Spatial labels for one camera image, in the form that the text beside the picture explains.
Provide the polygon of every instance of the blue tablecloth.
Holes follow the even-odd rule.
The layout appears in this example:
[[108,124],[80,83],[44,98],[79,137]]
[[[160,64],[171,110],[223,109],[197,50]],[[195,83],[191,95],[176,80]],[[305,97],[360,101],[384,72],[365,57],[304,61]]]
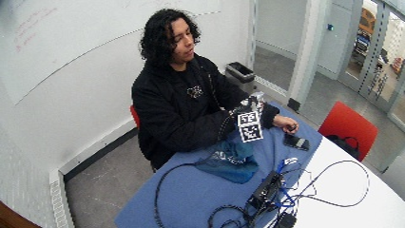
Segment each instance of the blue tablecloth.
[[[264,130],[263,140],[249,142],[255,149],[253,155],[259,163],[259,171],[248,183],[232,183],[224,178],[197,170],[193,166],[175,169],[165,177],[160,190],[159,209],[164,227],[208,227],[208,219],[219,206],[232,204],[244,207],[263,179],[272,170],[277,169],[281,160],[297,158],[297,163],[288,165],[284,171],[305,168],[320,145],[321,135],[284,107],[275,102],[271,104],[280,108],[281,115],[293,117],[299,121],[300,129],[296,136],[309,140],[309,151],[285,146],[283,130],[272,127],[269,130]],[[229,140],[240,142],[240,133],[235,132]],[[159,227],[155,220],[155,195],[163,174],[181,163],[197,162],[200,159],[208,158],[213,152],[208,148],[192,153],[176,153],[118,214],[115,224],[119,228]],[[285,176],[289,186],[293,186],[299,177],[300,171],[289,172]],[[228,219],[237,218],[241,218],[241,213],[236,210],[221,211],[215,215],[215,227],[219,227]],[[264,216],[257,221],[257,227],[264,226],[269,220],[271,218]]]

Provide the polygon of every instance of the whiteboard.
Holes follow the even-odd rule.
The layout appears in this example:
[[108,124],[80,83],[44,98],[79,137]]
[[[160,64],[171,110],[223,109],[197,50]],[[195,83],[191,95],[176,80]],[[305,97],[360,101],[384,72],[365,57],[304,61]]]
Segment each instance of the whiteboard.
[[142,30],[163,8],[200,15],[219,12],[220,0],[0,0],[0,80],[14,103],[75,59]]

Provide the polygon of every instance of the black bin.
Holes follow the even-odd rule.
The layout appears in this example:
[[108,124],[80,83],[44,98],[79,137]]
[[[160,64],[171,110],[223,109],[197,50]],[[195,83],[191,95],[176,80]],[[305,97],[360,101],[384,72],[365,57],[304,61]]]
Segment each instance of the black bin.
[[239,62],[231,63],[227,65],[225,76],[247,93],[251,94],[253,92],[253,80],[256,75],[252,69]]

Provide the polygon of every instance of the man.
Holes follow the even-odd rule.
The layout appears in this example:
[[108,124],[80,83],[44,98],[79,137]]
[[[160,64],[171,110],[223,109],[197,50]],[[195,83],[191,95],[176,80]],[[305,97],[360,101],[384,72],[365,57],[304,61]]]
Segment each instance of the man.
[[[161,9],[146,24],[140,40],[146,64],[132,99],[140,119],[139,147],[156,168],[176,152],[227,138],[236,129],[241,101],[249,97],[227,81],[215,63],[193,53],[199,38],[197,25],[179,10]],[[273,125],[292,134],[299,128],[296,120],[265,104],[263,126]]]

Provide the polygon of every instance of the red chair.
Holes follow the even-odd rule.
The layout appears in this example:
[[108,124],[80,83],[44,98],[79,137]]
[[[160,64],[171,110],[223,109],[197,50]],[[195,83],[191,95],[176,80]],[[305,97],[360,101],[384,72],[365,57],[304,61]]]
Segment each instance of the red chair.
[[140,116],[139,116],[139,113],[138,113],[134,105],[131,105],[130,109],[131,109],[132,117],[135,118],[135,121],[136,121],[136,124],[138,124],[138,128],[140,129]]
[[[323,136],[355,137],[359,141],[361,162],[377,138],[379,129],[351,107],[337,101],[317,132]],[[355,140],[347,142],[356,147]]]

